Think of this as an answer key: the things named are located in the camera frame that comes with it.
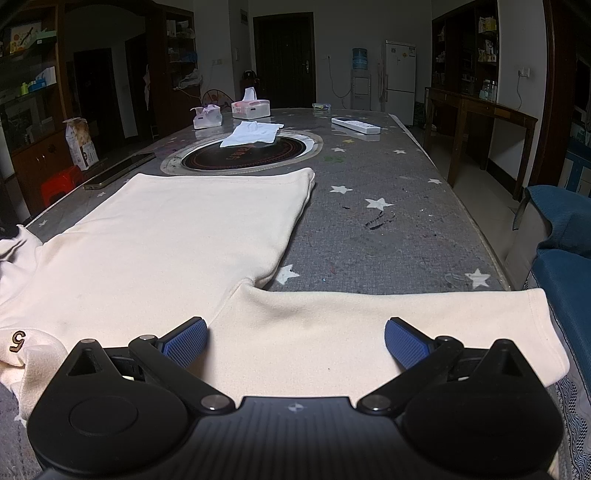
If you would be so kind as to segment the cream sweatshirt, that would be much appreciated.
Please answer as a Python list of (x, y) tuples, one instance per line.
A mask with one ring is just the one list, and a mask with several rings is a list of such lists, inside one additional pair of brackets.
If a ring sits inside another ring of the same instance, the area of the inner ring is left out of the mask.
[(385, 346), (398, 316), (470, 347), (514, 341), (544, 385), (569, 371), (541, 289), (372, 296), (269, 292), (315, 174), (138, 174), (49, 241), (1, 236), (1, 381), (26, 420), (82, 339), (105, 347), (204, 318), (201, 378), (232, 399), (359, 400), (399, 373)]

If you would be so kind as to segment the grey star-patterned table mat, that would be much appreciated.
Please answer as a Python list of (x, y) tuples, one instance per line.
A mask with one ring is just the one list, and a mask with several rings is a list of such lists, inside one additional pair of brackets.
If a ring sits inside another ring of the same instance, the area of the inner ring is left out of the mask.
[[(324, 147), (314, 158), (294, 165), (240, 175), (170, 176), (161, 162), (202, 139), (228, 136), (235, 122), (194, 131), (184, 128), (149, 146), (150, 162), (102, 191), (76, 189), (28, 227), (49, 241), (118, 192), (138, 174), (158, 177), (260, 177), (308, 168), (314, 185), (280, 258), (264, 284), (269, 292), (332, 292), (372, 296), (503, 292), (503, 281), (472, 220), (431, 159), (394, 119), (362, 114), (380, 126), (373, 140), (335, 128), (329, 116), (304, 109), (271, 115), (283, 131), (309, 131)], [(14, 394), (10, 425), (29, 430), (30, 416), (18, 417)]]

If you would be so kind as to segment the blue sofa cushion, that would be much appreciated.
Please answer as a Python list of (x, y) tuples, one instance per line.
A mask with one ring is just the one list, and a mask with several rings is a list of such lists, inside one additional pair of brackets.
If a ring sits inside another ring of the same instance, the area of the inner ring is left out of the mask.
[(561, 479), (590, 477), (590, 199), (566, 189), (526, 189), (507, 255), (514, 286), (546, 293), (570, 369), (551, 392), (565, 423)]

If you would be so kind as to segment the black smartphone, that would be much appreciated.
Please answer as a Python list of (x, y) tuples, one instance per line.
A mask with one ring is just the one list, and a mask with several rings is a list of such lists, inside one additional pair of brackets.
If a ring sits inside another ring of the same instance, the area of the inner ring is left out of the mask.
[(134, 154), (108, 167), (83, 184), (85, 190), (101, 190), (130, 171), (155, 158), (153, 152)]

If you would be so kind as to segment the red plastic stool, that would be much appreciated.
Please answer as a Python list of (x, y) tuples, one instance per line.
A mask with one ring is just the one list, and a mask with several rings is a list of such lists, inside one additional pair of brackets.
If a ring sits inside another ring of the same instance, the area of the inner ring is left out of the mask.
[(78, 187), (83, 181), (83, 172), (77, 166), (68, 167), (52, 175), (41, 185), (41, 197), (44, 207), (49, 207)]

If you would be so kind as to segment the round induction cooktop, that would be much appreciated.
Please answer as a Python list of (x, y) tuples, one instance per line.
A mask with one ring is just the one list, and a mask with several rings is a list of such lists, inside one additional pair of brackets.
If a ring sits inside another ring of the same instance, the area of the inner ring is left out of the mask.
[(162, 173), (183, 175), (240, 175), (294, 165), (322, 152), (322, 137), (309, 131), (280, 130), (273, 143), (221, 147), (226, 134), (194, 142), (168, 155)]

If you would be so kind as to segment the paper snack bag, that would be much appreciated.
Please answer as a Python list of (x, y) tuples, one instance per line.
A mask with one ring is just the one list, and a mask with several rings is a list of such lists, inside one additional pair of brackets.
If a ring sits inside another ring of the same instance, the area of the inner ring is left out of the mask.
[(88, 123), (84, 118), (74, 117), (65, 120), (64, 124), (65, 139), (72, 161), (81, 171), (86, 171), (99, 161)]

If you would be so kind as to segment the dark wooden side table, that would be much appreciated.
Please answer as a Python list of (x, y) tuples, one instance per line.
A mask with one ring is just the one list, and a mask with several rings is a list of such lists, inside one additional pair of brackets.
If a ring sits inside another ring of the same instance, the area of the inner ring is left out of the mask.
[(485, 167), (485, 169), (505, 190), (507, 190), (512, 195), (512, 198), (516, 201), (521, 200), (524, 193), (523, 182), (530, 161), (534, 133), (538, 118), (497, 102), (491, 102), (468, 95), (460, 95), (458, 124), (454, 137), (452, 157), (447, 175), (447, 183), (451, 187), (455, 185), (458, 178), (462, 150), (464, 146), (465, 130), (470, 114), (486, 117), (492, 124), (491, 133), (489, 135), (490, 142), (488, 153), (493, 151), (497, 124), (499, 122), (511, 124), (515, 128), (520, 128), (524, 131), (523, 146), (521, 149), (517, 174), (515, 177), (511, 176), (490, 157), (487, 157), (482, 161), (482, 165)]

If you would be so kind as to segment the white remote control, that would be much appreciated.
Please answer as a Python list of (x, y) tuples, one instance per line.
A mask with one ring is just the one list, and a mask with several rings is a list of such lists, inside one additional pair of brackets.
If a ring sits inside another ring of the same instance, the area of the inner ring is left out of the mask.
[(346, 117), (332, 117), (332, 124), (363, 135), (380, 135), (382, 130), (380, 126)]

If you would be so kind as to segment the white folded paper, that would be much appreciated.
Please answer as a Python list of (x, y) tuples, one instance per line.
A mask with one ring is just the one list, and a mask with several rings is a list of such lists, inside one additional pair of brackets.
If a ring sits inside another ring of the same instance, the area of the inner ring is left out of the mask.
[(221, 141), (221, 148), (254, 143), (273, 144), (280, 129), (283, 129), (283, 124), (242, 121), (231, 135)]

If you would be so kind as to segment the pink wet wipes pack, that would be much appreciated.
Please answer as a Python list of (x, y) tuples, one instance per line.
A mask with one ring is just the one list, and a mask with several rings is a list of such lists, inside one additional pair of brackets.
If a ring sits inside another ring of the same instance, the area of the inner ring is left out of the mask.
[(214, 104), (208, 104), (205, 107), (191, 108), (194, 112), (193, 129), (202, 130), (214, 128), (222, 125), (223, 117), (221, 108)]

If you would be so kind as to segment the white tissue box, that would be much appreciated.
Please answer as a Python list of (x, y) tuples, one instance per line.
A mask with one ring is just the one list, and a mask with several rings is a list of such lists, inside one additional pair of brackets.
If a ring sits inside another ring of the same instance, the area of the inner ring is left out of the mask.
[(245, 89), (242, 100), (231, 103), (231, 114), (235, 119), (249, 121), (270, 117), (270, 101), (259, 99), (256, 89), (249, 87)]

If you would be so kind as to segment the small blue-lidded container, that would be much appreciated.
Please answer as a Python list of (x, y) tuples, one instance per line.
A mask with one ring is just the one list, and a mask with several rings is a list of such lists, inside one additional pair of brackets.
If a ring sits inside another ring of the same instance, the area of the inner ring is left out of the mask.
[(318, 102), (315, 102), (315, 103), (312, 105), (312, 108), (313, 108), (315, 111), (329, 111), (329, 110), (331, 110), (331, 109), (332, 109), (332, 105), (331, 105), (331, 104), (329, 104), (329, 103), (318, 103)]

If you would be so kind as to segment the water dispenser with blue bottle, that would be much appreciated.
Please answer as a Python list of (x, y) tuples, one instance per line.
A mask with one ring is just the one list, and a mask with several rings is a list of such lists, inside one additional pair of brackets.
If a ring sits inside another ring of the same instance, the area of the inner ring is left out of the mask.
[(372, 76), (369, 70), (368, 50), (352, 49), (351, 71), (351, 108), (353, 110), (370, 110), (372, 94)]

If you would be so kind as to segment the white refrigerator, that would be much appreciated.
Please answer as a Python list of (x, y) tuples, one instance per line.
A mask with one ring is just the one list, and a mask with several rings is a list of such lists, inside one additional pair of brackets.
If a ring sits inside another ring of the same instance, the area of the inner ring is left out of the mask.
[(405, 125), (412, 125), (416, 94), (416, 47), (387, 41), (384, 54), (385, 110), (396, 115)]

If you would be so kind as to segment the dark entrance door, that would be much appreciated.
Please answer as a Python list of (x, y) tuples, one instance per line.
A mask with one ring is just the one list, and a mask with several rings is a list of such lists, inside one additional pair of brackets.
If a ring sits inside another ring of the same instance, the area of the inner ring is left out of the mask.
[(252, 18), (256, 94), (272, 108), (308, 108), (317, 100), (313, 12)]

